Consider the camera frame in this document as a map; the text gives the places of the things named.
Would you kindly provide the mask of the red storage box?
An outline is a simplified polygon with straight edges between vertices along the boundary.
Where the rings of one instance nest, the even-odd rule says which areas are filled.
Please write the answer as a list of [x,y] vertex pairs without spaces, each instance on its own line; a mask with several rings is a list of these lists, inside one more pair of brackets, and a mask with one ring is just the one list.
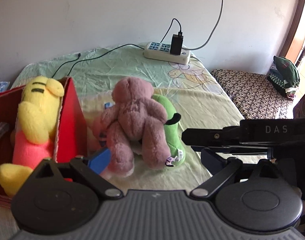
[[[87,125],[79,104],[78,96],[71,78],[59,81],[65,90],[61,99],[59,120],[54,141],[54,154],[57,163],[70,161],[79,154],[87,152]],[[25,86],[0,93],[0,165],[11,163],[14,153],[14,134]],[[0,185],[0,195],[7,196]]]

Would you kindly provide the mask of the green plush toy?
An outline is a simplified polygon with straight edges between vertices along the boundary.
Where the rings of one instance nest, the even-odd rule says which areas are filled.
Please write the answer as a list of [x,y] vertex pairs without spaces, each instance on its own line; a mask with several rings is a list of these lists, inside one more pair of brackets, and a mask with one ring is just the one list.
[[178,135],[178,123],[181,120],[181,115],[177,113],[167,97],[154,94],[152,98],[165,108],[168,115],[168,120],[164,125],[164,132],[171,156],[166,160],[165,165],[167,167],[179,166],[185,161],[185,149]]

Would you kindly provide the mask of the pink plush bear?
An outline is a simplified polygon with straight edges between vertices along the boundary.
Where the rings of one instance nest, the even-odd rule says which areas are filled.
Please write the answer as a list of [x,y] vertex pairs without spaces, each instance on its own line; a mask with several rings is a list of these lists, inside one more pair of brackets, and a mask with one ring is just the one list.
[[168,120],[165,108],[155,101],[151,83],[139,77],[125,77],[112,91],[114,105],[93,121],[93,135],[106,136],[111,152],[108,174],[130,176],[135,167],[132,142],[142,143],[142,158],[148,168],[160,170],[171,156],[165,139]]

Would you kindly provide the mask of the yellow tiger plush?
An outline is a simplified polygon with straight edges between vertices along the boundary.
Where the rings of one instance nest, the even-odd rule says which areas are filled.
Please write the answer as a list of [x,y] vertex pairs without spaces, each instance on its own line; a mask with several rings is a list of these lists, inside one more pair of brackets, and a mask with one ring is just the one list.
[[53,157],[63,85],[37,76],[22,92],[11,163],[0,165],[0,185],[13,197],[42,159]]

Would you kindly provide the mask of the floral patterned bench cover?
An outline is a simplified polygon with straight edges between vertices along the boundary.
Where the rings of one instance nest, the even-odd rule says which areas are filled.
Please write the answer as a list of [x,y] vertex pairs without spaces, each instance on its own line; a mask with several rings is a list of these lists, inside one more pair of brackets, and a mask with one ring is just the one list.
[[283,97],[266,75],[228,69],[215,69],[211,74],[244,118],[293,118],[293,101]]

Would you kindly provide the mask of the green folded clothes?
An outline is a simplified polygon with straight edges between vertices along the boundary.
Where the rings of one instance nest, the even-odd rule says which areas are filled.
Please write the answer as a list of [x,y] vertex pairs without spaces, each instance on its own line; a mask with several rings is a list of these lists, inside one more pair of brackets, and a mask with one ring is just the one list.
[[283,97],[294,100],[300,77],[297,67],[290,60],[274,56],[267,79]]

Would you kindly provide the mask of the green cartoon bed sheet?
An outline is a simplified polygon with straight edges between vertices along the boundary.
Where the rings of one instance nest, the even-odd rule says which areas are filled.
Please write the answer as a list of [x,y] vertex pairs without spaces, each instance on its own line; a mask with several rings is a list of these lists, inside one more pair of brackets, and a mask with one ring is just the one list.
[[97,48],[81,56],[69,54],[50,61],[27,65],[13,83],[25,85],[36,76],[71,76],[77,90],[80,106],[88,124],[89,150],[98,148],[96,136],[104,103],[112,100],[111,93],[119,95],[132,91],[151,92],[165,109],[175,109],[181,115],[171,129],[176,142],[172,154],[182,151],[183,158],[174,167],[151,169],[142,159],[140,146],[133,146],[132,173],[105,171],[103,177],[123,191],[187,190],[190,191],[210,177],[201,165],[200,155],[181,140],[187,128],[223,128],[237,125],[242,114],[216,79],[196,58],[186,65],[147,59],[143,46],[125,46],[116,50]]

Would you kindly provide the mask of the white power strip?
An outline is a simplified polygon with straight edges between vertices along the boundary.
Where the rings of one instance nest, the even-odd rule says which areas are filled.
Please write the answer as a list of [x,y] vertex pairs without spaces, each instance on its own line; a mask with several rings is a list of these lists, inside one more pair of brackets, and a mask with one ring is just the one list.
[[181,50],[180,55],[170,53],[170,44],[149,42],[144,48],[144,57],[147,59],[166,61],[178,64],[188,64],[190,61],[190,51]]

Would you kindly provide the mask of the black power adapter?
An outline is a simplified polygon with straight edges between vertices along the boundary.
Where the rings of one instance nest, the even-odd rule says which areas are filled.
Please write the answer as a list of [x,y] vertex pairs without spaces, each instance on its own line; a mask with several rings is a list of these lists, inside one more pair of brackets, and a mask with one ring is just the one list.
[[170,54],[171,55],[180,55],[183,44],[183,35],[182,32],[179,31],[177,34],[174,34],[171,39],[170,45]]

